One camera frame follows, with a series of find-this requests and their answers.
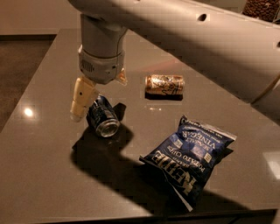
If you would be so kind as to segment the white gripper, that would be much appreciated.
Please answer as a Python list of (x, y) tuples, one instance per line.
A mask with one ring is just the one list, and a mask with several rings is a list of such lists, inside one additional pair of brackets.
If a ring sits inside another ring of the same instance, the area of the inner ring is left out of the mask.
[(79, 122), (88, 113), (89, 107), (97, 99), (99, 91), (95, 83), (106, 85), (117, 81), (124, 86), (128, 84), (123, 66), (124, 51), (113, 58), (98, 58), (86, 52), (81, 45), (78, 54), (80, 70), (85, 76), (79, 77), (74, 86), (70, 116), (75, 122)]

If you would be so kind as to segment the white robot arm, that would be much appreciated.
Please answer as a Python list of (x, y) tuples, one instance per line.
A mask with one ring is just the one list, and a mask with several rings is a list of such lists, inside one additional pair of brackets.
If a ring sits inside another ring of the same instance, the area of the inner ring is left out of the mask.
[(80, 12), (80, 70), (89, 86), (121, 74), (123, 37), (132, 30), (280, 120), (280, 26), (193, 0), (68, 1)]

